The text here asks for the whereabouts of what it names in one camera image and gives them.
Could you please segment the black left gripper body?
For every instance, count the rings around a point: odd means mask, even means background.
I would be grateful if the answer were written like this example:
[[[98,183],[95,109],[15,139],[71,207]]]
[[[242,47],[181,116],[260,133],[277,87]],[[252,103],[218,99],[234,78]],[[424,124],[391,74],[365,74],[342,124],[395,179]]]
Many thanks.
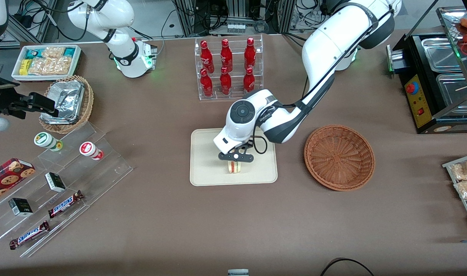
[[[218,158],[223,161],[251,163],[253,161],[253,155],[247,153],[247,150],[250,148],[253,148],[253,141],[247,141],[247,143],[233,148],[226,154],[220,152]]]

